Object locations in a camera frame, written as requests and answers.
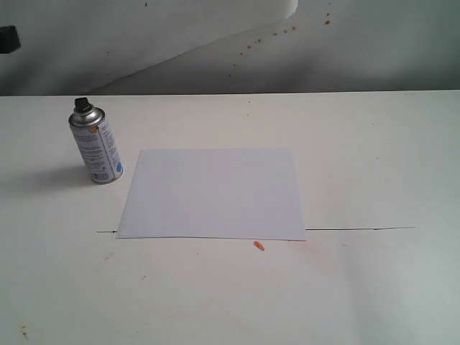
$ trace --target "orange paint drop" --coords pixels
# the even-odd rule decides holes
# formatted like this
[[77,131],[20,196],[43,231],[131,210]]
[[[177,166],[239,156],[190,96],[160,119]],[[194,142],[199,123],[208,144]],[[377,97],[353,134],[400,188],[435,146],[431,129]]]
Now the orange paint drop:
[[265,250],[264,246],[262,246],[262,243],[260,243],[259,241],[254,241],[254,245],[262,251]]

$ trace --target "table surface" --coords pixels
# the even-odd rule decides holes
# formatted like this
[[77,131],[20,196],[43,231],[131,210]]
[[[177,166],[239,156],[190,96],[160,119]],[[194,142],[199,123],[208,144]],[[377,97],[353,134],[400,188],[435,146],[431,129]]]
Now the table surface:
[[[95,185],[72,97],[0,98],[3,344],[458,344],[460,91],[106,96]],[[308,240],[115,239],[139,151],[287,147]]]

